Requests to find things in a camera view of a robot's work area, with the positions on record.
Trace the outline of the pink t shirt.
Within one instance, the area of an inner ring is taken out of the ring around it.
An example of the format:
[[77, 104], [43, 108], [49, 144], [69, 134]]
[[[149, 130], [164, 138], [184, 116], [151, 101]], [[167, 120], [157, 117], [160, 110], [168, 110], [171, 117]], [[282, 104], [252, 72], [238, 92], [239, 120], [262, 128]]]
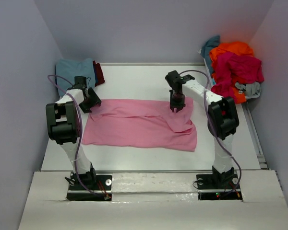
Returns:
[[197, 145], [193, 100], [187, 97], [185, 104], [174, 113], [167, 101], [106, 99], [92, 109], [82, 144], [193, 152]]

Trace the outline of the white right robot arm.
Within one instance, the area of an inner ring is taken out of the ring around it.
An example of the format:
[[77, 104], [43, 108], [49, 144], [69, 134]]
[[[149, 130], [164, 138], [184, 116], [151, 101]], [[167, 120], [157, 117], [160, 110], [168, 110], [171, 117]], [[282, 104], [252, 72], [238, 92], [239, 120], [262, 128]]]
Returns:
[[185, 97], [202, 103], [207, 116], [207, 127], [215, 142], [215, 159], [211, 174], [199, 174], [193, 183], [199, 190], [223, 190], [233, 192], [239, 187], [241, 173], [235, 173], [234, 166], [238, 162], [233, 157], [232, 141], [239, 126], [239, 118], [234, 99], [222, 97], [208, 86], [202, 86], [189, 71], [169, 72], [165, 80], [170, 86], [170, 109], [181, 111], [185, 105]]

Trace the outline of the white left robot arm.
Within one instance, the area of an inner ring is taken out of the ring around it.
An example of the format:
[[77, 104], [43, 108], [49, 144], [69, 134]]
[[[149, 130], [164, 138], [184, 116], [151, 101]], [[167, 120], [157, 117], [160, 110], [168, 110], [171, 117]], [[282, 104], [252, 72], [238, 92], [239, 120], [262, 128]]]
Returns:
[[86, 157], [81, 146], [83, 138], [83, 121], [81, 114], [88, 114], [93, 107], [100, 106], [102, 101], [93, 88], [87, 85], [87, 78], [75, 76], [74, 83], [67, 90], [60, 88], [49, 75], [48, 80], [63, 93], [61, 99], [46, 105], [48, 136], [66, 153], [73, 167], [71, 178], [66, 180], [71, 186], [78, 186], [92, 193], [90, 189], [97, 183], [95, 169]]

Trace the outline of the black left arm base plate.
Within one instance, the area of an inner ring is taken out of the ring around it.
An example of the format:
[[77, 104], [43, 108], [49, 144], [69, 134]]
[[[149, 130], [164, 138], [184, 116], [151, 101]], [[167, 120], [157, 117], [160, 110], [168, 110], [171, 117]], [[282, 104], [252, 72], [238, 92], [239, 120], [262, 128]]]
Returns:
[[68, 182], [68, 191], [66, 198], [69, 201], [96, 201], [104, 202], [112, 200], [112, 175], [111, 174], [97, 174], [96, 181], [83, 178], [82, 183], [94, 194], [86, 190], [76, 178], [74, 173], [70, 177], [65, 177]]

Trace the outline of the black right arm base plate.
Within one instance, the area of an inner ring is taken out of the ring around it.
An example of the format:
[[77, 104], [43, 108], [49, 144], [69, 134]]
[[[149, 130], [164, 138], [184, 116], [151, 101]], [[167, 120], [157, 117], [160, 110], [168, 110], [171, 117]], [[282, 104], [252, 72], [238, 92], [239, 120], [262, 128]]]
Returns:
[[198, 199], [200, 201], [242, 201], [243, 198], [240, 185], [237, 185], [237, 182], [238, 175], [236, 173], [229, 179], [220, 183], [213, 180], [212, 174], [198, 174], [192, 185], [197, 189]]

